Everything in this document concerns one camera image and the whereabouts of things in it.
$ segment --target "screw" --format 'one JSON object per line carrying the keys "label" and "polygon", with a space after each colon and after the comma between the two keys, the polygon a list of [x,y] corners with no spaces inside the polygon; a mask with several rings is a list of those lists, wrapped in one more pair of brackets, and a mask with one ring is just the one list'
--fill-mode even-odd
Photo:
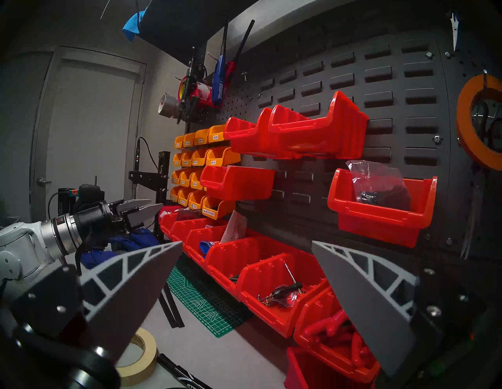
{"label": "screw", "polygon": [[436,307],[435,305],[429,305],[427,307],[427,312],[429,312],[429,315],[431,315],[432,317],[441,316],[441,310],[438,307]]}

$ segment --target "cable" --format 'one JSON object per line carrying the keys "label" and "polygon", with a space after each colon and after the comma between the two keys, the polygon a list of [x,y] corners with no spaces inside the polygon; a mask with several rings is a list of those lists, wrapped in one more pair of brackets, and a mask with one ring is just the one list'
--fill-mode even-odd
{"label": "cable", "polygon": [[154,157],[152,157],[152,153],[150,153],[150,148],[148,147],[148,142],[145,138],[143,137],[139,137],[139,139],[143,139],[143,142],[145,142],[145,144],[147,145],[147,149],[148,149],[148,154],[150,154],[150,158],[152,160],[152,162],[154,163],[154,166],[155,166],[155,169],[157,169],[157,171],[159,171],[159,167],[157,166],[157,164],[155,163],[154,161]]}

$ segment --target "green cutting mat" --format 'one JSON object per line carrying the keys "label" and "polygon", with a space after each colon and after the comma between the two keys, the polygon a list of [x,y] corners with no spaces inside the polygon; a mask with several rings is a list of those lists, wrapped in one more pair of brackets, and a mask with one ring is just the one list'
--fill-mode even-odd
{"label": "green cutting mat", "polygon": [[167,281],[171,292],[217,338],[253,315],[186,254],[181,255]]}

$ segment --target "black pegboard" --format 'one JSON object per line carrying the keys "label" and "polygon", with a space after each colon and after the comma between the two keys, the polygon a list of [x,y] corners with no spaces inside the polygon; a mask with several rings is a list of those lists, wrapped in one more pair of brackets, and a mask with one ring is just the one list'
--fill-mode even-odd
{"label": "black pegboard", "polygon": [[[456,141],[456,101],[469,78],[483,68],[497,76],[499,69],[469,33],[459,34],[454,57],[445,56],[452,51],[451,23],[439,6],[368,7],[375,6],[359,1],[338,7],[245,53],[238,74],[247,72],[247,81],[235,76],[210,124],[230,116],[256,122],[264,106],[278,103],[311,118],[326,116],[341,90],[370,118],[363,158],[399,168],[407,178],[438,177],[433,221],[419,247],[457,255],[470,208],[472,161]],[[294,223],[381,245],[338,230],[337,214],[327,207],[331,179],[345,161],[243,155],[241,164],[277,171],[272,198],[241,203],[242,209],[280,220],[285,230]],[[500,252],[501,182],[492,172],[473,255],[496,258]]]}

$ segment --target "black marker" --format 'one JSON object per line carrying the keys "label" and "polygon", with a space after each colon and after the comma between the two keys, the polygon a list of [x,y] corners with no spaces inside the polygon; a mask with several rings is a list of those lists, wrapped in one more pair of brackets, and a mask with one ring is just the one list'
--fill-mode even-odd
{"label": "black marker", "polygon": [[190,389],[212,389],[202,381],[195,378],[181,366],[175,365],[172,360],[164,354],[157,356],[157,363],[171,373],[175,379]]}

